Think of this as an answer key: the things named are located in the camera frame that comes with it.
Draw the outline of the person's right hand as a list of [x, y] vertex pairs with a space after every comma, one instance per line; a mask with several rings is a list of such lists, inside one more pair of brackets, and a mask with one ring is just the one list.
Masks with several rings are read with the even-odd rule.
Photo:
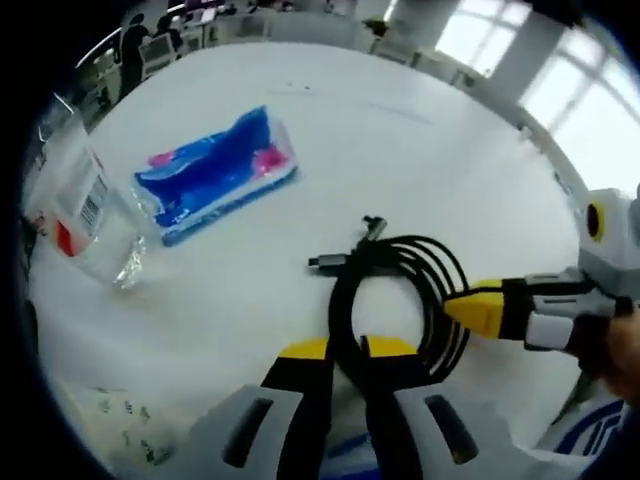
[[595, 354], [579, 358], [579, 367], [612, 395], [639, 407], [639, 307], [613, 317]]

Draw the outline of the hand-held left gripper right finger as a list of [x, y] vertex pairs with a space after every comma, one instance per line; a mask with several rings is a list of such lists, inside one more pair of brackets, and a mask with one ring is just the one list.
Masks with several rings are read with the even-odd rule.
[[406, 341], [363, 336], [366, 419], [383, 479], [519, 479], [521, 453], [488, 404], [430, 385]]

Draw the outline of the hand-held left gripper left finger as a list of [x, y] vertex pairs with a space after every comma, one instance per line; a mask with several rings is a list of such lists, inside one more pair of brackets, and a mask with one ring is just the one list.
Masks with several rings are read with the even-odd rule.
[[331, 426], [328, 340], [282, 350], [258, 385], [245, 385], [193, 428], [194, 479], [316, 479]]

